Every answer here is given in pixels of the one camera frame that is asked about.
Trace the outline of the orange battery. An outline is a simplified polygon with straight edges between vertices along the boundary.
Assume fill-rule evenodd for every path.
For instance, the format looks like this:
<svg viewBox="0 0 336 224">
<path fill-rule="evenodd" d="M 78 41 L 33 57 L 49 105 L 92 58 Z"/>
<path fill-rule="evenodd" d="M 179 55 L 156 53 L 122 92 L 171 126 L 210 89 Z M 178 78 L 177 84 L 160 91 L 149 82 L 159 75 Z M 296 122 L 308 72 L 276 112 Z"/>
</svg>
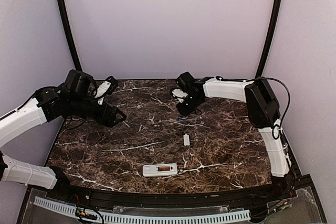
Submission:
<svg viewBox="0 0 336 224">
<path fill-rule="evenodd" d="M 171 168 L 169 166 L 160 166 L 158 167 L 159 172 L 165 172 L 165 171 L 170 171 Z"/>
</svg>

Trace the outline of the white battery cover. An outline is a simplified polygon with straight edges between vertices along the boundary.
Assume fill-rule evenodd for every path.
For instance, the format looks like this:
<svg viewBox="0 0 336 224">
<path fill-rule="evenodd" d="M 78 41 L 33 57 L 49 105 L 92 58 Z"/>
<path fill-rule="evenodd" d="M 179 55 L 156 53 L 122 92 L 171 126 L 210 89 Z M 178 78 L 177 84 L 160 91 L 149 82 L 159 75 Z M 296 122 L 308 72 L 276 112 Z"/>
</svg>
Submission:
<svg viewBox="0 0 336 224">
<path fill-rule="evenodd" d="M 187 133 L 183 135 L 183 143 L 184 146 L 190 146 L 190 136 Z"/>
</svg>

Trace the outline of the white remote control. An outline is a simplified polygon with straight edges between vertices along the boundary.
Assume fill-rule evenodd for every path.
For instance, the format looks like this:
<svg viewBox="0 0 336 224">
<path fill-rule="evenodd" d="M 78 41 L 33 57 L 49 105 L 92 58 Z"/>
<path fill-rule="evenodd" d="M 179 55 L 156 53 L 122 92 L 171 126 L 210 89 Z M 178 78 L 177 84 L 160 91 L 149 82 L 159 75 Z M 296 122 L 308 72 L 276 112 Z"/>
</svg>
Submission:
<svg viewBox="0 0 336 224">
<path fill-rule="evenodd" d="M 142 174 L 144 177 L 165 177 L 177 174 L 177 164 L 155 164 L 144 165 L 142 167 Z"/>
</svg>

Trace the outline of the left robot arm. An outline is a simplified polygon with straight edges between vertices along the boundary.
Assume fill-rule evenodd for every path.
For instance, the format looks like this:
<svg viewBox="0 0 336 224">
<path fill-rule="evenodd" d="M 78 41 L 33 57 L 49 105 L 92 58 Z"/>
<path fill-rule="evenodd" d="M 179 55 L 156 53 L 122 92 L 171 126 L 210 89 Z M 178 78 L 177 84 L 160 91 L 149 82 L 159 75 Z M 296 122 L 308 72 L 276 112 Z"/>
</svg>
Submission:
<svg viewBox="0 0 336 224">
<path fill-rule="evenodd" d="M 70 70 L 62 84 L 36 90 L 22 105 L 1 116 L 1 147 L 58 118 L 75 116 L 109 128 L 116 126 L 127 116 L 107 104 L 105 98 L 117 86 L 113 76 L 97 84 L 92 75 Z M 5 153 L 1 153 L 1 181 L 53 190 L 63 201 L 74 197 L 74 189 L 61 168 L 20 161 Z"/>
</svg>

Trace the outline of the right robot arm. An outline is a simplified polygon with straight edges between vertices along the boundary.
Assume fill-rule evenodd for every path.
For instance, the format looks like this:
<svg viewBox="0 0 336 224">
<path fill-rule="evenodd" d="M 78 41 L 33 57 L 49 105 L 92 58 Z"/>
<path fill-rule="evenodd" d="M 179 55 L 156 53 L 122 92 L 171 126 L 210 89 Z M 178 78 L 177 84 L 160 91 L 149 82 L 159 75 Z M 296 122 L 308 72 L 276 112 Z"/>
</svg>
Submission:
<svg viewBox="0 0 336 224">
<path fill-rule="evenodd" d="M 196 80 L 189 72 L 181 74 L 176 88 L 170 90 L 178 99 L 176 108 L 183 117 L 189 116 L 207 98 L 224 98 L 245 102 L 250 123 L 258 129 L 265 143 L 271 166 L 271 177 L 277 180 L 268 188 L 273 200 L 280 199 L 288 191 L 285 179 L 291 170 L 288 144 L 282 129 L 284 113 L 272 90 L 270 78 L 230 79 L 221 76 Z"/>
</svg>

